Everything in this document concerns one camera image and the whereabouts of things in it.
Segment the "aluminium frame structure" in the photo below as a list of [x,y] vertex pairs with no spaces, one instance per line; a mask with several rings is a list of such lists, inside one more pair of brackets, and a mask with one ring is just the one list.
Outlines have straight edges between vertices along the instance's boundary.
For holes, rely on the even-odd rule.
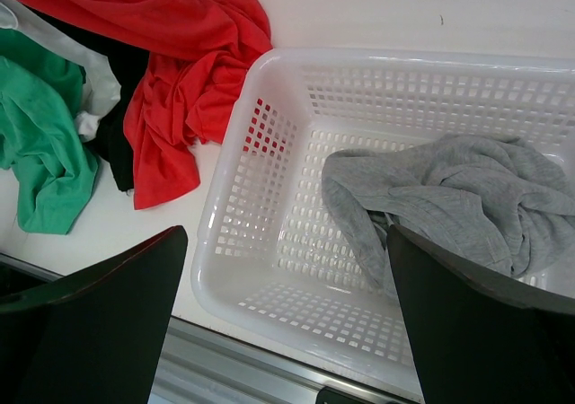
[[258,327],[335,360],[309,365],[170,316],[182,263],[173,252],[123,253],[84,268],[97,312],[119,307],[114,328],[156,335],[153,394],[174,403],[419,403],[403,325],[293,286],[269,284],[234,305]]

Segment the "white plastic basket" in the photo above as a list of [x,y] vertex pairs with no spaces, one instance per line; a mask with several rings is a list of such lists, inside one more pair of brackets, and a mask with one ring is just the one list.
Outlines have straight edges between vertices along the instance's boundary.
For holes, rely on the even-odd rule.
[[218,318],[423,396],[387,235],[574,297],[574,64],[277,49],[250,69],[199,222]]

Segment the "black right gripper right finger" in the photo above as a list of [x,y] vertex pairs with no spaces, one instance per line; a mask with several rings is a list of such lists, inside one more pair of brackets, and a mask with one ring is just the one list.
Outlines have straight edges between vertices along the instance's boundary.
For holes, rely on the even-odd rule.
[[400,225],[387,248],[428,403],[572,403],[574,301]]

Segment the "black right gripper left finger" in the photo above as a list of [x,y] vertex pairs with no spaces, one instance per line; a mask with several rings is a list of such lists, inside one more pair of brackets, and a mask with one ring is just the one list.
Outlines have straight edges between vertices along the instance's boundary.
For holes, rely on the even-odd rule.
[[58,279],[1,258],[3,403],[146,403],[188,247],[180,225]]

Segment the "grey tank top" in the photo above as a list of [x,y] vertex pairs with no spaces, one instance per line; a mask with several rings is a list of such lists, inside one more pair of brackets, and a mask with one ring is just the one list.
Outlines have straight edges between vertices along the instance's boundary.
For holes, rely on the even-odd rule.
[[397,295],[387,235],[405,227],[521,278],[574,252],[574,192],[562,168],[516,136],[446,135],[389,153],[327,157],[323,204],[368,284]]

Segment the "red tank top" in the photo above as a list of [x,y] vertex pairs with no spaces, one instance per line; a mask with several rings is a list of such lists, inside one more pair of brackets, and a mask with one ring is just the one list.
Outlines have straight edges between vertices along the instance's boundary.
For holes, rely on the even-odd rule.
[[134,206],[172,201],[200,183],[195,141],[221,143],[251,65],[271,49],[258,0],[18,0],[148,51],[124,118]]

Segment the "white tank top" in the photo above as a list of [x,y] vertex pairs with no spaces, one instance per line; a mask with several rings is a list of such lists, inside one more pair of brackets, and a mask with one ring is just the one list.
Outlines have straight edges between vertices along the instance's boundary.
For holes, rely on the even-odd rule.
[[101,120],[120,100],[121,86],[109,59],[73,40],[16,0],[1,0],[1,28],[18,31],[83,68],[85,81],[75,127],[82,142],[94,140]]

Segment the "green tank top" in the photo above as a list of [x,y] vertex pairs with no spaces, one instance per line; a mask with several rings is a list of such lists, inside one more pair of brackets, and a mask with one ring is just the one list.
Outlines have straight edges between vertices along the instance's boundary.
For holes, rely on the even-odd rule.
[[1,167],[19,182],[27,233],[66,234],[92,197],[99,163],[75,128],[79,65],[14,30],[1,32]]

